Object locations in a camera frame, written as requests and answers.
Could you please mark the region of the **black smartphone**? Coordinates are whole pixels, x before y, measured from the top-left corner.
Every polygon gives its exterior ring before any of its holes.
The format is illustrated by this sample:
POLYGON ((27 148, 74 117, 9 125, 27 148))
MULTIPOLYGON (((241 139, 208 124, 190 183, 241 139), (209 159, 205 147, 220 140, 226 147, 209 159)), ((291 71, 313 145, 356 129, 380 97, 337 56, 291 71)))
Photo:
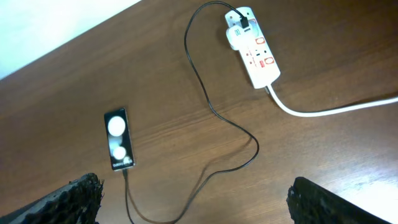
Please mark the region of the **black smartphone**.
POLYGON ((132 150, 132 141, 124 107, 104 114, 109 158, 113 171, 132 168, 136 160, 132 150))

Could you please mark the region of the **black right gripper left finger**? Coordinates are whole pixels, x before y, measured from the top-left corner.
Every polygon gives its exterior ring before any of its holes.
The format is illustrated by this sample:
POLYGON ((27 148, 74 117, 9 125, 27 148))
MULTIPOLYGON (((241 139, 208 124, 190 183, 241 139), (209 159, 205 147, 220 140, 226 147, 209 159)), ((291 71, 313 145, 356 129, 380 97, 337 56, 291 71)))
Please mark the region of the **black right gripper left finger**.
POLYGON ((45 195, 1 217, 1 223, 15 224, 95 224, 103 198, 104 180, 94 173, 45 195))

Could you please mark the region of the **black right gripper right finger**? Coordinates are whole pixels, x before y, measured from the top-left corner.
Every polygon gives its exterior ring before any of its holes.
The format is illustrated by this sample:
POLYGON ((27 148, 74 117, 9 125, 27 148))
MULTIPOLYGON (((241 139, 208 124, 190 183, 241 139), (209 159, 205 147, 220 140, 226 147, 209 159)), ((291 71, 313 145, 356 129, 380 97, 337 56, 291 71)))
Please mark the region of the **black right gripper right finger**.
POLYGON ((286 202, 295 224, 388 224, 304 177, 295 178, 286 202))

